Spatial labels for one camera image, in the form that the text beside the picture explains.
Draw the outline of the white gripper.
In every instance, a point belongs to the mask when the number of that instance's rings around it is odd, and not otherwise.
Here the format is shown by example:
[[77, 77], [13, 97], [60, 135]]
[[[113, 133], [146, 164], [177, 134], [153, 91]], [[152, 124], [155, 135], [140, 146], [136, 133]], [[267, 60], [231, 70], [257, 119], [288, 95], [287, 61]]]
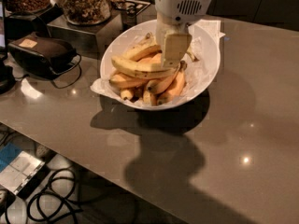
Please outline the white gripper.
[[212, 0], [155, 0], [156, 41], [163, 52], [163, 67], [175, 67], [192, 42], [188, 25], [201, 20]]

